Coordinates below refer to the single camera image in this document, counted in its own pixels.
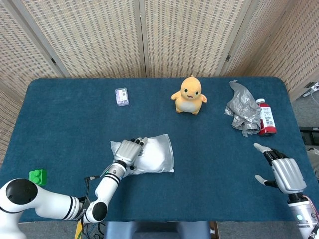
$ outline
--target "woven screen panel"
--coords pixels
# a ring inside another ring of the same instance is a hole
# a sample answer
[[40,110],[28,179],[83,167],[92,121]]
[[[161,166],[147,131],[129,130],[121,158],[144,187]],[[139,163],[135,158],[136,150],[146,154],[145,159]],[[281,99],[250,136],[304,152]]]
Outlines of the woven screen panel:
[[2,82],[23,98],[32,80],[39,77],[57,77],[42,53],[1,0],[0,28],[0,80]]
[[72,77],[140,77],[133,0],[23,1]]
[[146,0],[150,76],[214,76],[243,2]]
[[271,34],[289,0],[259,0],[225,75],[243,75],[252,58]]
[[3,163],[20,108],[21,103],[0,90],[0,166]]
[[280,77],[289,92],[319,67],[319,1],[300,0],[283,20],[250,75]]

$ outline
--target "plush toy belly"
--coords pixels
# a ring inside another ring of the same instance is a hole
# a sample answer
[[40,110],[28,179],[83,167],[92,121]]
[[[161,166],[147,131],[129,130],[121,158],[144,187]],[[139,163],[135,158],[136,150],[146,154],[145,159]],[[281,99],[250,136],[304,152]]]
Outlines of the plush toy belly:
[[179,108],[185,112],[195,112],[197,110],[197,105],[191,101],[184,101],[180,104]]

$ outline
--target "gray chair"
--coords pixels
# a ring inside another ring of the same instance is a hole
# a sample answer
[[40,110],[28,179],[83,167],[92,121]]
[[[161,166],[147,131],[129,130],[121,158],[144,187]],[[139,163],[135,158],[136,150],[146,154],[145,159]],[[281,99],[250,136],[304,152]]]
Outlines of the gray chair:
[[132,239],[134,234],[143,232],[175,233],[174,239],[211,238],[209,222],[107,222],[104,239]]

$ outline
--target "yellow plush toy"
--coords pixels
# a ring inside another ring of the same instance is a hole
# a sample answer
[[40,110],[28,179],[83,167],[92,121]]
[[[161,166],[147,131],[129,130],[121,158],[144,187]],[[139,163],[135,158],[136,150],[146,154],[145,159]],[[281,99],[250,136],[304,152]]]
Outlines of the yellow plush toy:
[[201,103],[207,102],[207,97],[201,94],[201,84],[200,81],[191,75],[191,77],[186,78],[180,88],[171,96],[172,100],[176,100],[176,111],[180,112],[191,112],[193,114],[198,114]]

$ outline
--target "red bottle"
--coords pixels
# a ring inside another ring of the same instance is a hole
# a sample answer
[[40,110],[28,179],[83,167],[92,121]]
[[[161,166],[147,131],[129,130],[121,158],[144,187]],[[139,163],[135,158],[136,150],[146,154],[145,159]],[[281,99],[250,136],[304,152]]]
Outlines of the red bottle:
[[270,105],[265,102],[265,99],[260,98],[256,103],[261,107],[260,111],[260,136],[272,136],[277,133],[273,114]]

